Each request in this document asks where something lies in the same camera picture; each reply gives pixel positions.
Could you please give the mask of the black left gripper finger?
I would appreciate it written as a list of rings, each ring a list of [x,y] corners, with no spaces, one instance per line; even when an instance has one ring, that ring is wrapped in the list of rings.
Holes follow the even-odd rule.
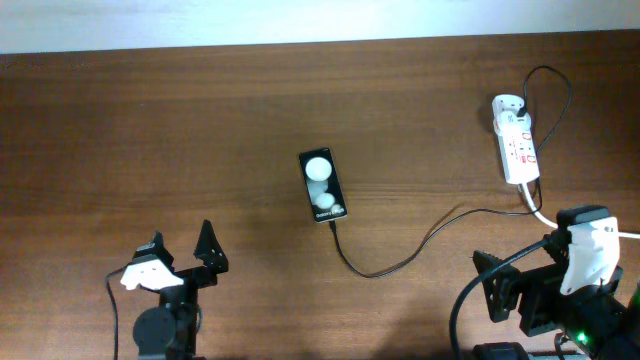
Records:
[[[132,263],[138,264],[152,260],[160,260],[171,272],[174,271],[174,257],[164,246],[164,238],[161,232],[156,231],[148,244],[138,247],[133,255]]]
[[[229,270],[229,261],[217,240],[212,223],[207,219],[203,221],[194,257],[214,274]]]

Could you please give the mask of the black Galaxy flip phone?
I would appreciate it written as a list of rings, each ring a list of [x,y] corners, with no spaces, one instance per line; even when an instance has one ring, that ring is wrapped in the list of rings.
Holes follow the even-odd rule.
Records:
[[[298,161],[313,220],[326,223],[345,218],[348,209],[331,150],[302,152]]]

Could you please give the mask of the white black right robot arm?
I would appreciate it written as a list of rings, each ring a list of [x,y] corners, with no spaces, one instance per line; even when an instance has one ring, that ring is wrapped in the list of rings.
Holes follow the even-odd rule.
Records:
[[[456,298],[449,317],[449,339],[462,356],[458,318],[468,295],[482,286],[493,322],[520,313],[520,329],[534,337],[557,333],[557,347],[576,344],[590,359],[636,359],[639,356],[639,297],[629,304],[615,299],[622,276],[605,254],[619,249],[616,218],[589,220],[560,217],[558,227],[540,241],[500,259],[477,250],[477,276]]]

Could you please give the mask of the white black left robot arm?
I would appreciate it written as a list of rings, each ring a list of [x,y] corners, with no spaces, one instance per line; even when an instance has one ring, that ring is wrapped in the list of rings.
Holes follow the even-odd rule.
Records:
[[[228,271],[228,260],[215,233],[201,230],[194,257],[201,266],[175,270],[173,257],[157,232],[139,247],[121,278],[128,290],[141,288],[159,296],[158,305],[138,316],[133,339],[140,359],[194,359],[202,322],[198,303],[201,289],[215,286],[217,275]]]

